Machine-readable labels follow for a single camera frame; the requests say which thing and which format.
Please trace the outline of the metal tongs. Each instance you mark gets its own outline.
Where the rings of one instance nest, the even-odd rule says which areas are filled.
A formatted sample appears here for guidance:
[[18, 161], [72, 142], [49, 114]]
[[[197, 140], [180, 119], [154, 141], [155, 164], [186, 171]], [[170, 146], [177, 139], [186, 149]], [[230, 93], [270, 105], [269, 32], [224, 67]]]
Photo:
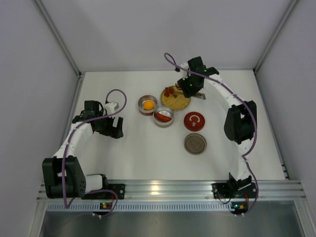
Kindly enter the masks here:
[[[175, 87], [177, 88], [177, 90], [182, 91], [182, 89], [181, 89], [179, 84], [176, 83]], [[200, 93], [200, 92], [197, 92], [196, 94], [192, 95], [192, 97], [198, 98], [198, 99], [202, 99], [202, 100], [206, 99], [205, 94], [204, 93]]]

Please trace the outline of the red octopus sausage piece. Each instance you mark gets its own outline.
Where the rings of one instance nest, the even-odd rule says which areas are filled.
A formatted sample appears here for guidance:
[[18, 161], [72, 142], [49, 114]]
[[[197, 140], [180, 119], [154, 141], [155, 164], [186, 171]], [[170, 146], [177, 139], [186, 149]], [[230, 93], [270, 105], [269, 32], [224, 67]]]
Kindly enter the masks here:
[[177, 97], [177, 94], [175, 94], [175, 90], [173, 86], [170, 87], [166, 87], [164, 90], [164, 96], [165, 97], [169, 97], [170, 95], [172, 95], [174, 98]]

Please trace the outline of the orange egg yolk ball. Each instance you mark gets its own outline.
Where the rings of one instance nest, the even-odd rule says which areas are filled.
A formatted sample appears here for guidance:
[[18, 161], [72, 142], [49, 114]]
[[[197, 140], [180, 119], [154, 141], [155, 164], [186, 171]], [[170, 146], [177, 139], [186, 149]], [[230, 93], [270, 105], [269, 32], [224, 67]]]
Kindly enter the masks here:
[[146, 100], [144, 103], [143, 103], [143, 108], [145, 110], [152, 110], [153, 108], [155, 107], [155, 103], [153, 100]]

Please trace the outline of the brown lid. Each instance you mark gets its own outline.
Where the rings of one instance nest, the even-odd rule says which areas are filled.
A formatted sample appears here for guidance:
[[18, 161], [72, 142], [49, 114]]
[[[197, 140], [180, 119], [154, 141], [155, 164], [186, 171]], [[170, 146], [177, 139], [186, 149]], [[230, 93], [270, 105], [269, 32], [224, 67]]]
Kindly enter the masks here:
[[207, 141], [202, 135], [191, 133], [184, 139], [184, 148], [191, 155], [200, 155], [206, 150]]

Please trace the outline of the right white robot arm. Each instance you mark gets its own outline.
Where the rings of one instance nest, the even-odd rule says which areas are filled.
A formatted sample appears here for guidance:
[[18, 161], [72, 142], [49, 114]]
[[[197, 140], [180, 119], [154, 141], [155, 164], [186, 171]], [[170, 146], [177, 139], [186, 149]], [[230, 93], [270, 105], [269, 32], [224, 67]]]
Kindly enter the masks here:
[[248, 155], [257, 142], [257, 106], [254, 101], [245, 101], [235, 94], [224, 82], [214, 67], [206, 67], [201, 57], [176, 66], [181, 73], [177, 81], [186, 98], [201, 89], [210, 93], [226, 112], [224, 133], [232, 143], [233, 164], [227, 186], [230, 194], [256, 184], [249, 166]]

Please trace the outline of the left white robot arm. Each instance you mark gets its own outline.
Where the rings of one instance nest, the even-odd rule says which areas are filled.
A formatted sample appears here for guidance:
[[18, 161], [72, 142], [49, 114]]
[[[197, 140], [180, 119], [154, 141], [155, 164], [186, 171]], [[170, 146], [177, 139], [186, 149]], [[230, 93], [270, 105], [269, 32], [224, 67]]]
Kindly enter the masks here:
[[119, 111], [117, 102], [85, 101], [84, 110], [72, 120], [71, 129], [60, 149], [42, 162], [44, 186], [48, 198], [106, 199], [114, 190], [104, 174], [84, 174], [79, 163], [83, 149], [94, 133], [115, 139], [123, 137], [123, 118], [116, 126], [113, 114]]

